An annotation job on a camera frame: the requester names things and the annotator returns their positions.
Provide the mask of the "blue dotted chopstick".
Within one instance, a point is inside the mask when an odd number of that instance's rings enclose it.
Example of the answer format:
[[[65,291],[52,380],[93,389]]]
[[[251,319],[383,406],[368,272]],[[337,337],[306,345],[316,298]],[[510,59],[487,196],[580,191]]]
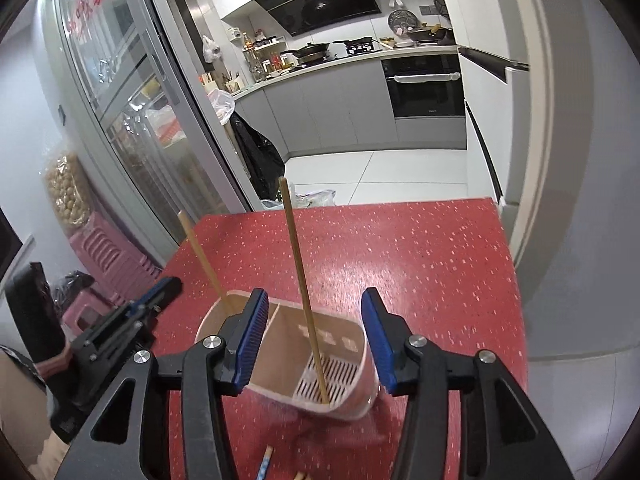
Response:
[[[256,480],[266,480],[269,465],[272,459],[273,447],[267,445],[265,448],[264,456],[262,456],[262,461],[260,462],[259,469],[256,474]]]

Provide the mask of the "plain wooden chopstick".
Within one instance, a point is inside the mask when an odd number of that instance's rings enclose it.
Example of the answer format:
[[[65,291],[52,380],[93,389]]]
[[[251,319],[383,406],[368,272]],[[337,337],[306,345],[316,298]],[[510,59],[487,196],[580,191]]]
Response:
[[[200,263],[206,278],[209,280],[209,284],[212,285],[214,291],[219,296],[222,306],[224,307],[224,313],[226,315],[232,315],[233,307],[231,302],[229,301],[229,297],[227,295],[226,290],[222,287],[219,278],[214,271],[212,265],[210,264],[206,253],[204,252],[203,246],[201,245],[198,237],[196,236],[189,215],[184,211],[180,210],[178,212],[178,219],[182,226],[184,234],[186,234],[186,239],[188,240],[194,255],[198,258],[198,262]]]

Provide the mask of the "stacked pink plastic stools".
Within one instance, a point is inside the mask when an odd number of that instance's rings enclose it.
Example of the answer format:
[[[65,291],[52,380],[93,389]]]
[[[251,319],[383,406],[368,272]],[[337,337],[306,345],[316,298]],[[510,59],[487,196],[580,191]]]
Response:
[[[70,246],[115,306],[137,300],[160,276],[160,268],[97,211],[70,237]]]

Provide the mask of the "pink stool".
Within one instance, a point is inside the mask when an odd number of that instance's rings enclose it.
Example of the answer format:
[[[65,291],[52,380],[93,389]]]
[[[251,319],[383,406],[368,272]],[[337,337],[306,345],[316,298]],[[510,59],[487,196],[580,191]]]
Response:
[[[100,285],[92,285],[72,293],[62,314],[62,322],[74,336],[110,314],[125,301],[117,292],[111,294]]]

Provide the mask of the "black plastic bag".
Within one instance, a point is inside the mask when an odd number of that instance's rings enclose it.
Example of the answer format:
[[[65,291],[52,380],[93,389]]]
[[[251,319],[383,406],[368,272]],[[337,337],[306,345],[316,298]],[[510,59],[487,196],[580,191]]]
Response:
[[[66,309],[85,289],[90,288],[94,278],[85,272],[73,271],[57,280],[51,288],[51,295],[55,307]]]

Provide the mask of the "beige plastic utensil holder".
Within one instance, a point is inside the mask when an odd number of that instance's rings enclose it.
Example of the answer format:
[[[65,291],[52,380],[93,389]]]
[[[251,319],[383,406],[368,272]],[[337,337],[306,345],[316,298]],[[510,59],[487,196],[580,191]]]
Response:
[[[269,300],[268,318],[250,390],[319,416],[357,420],[378,396],[378,374],[361,322],[330,310],[315,310],[320,358],[329,401],[322,401],[309,332],[300,304]]]

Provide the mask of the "bag of round nuts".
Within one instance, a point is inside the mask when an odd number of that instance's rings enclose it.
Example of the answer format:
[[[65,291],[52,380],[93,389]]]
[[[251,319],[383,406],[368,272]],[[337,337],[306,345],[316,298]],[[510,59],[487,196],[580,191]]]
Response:
[[[85,226],[93,201],[84,168],[75,152],[57,154],[43,169],[43,182],[58,223],[67,236]]]

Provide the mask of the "glass sliding door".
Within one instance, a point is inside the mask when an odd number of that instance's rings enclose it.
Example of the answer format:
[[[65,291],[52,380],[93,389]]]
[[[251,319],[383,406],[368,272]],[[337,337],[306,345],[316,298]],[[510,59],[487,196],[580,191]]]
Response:
[[[253,207],[174,0],[38,0],[43,88],[102,206],[158,263],[178,215]]]

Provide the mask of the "black garbage bag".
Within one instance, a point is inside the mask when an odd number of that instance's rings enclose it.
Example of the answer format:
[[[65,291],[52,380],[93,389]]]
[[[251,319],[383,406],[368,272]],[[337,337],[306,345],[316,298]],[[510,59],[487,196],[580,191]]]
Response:
[[[280,193],[279,180],[285,174],[280,153],[269,139],[251,127],[237,112],[231,115],[229,122],[258,198],[275,200]]]

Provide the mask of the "black wok on stove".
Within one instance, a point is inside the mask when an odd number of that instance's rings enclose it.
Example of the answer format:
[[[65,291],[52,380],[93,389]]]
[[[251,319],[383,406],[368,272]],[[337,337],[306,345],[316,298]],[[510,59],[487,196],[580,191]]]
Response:
[[[292,54],[295,56],[298,64],[309,64],[322,61],[329,53],[329,45],[323,44],[306,44],[305,47],[295,50],[284,50],[283,54]]]

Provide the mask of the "black built-in oven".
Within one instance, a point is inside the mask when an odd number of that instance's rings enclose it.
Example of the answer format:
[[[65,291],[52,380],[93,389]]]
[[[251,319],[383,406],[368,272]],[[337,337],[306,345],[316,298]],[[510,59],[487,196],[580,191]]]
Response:
[[[386,58],[382,69],[396,118],[464,115],[462,73],[456,54]]]

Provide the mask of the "black range hood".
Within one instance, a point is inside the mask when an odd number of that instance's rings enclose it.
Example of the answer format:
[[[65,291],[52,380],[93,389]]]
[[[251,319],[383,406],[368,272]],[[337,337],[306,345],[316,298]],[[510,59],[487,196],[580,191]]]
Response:
[[[380,14],[376,0],[256,0],[292,37],[364,16]]]

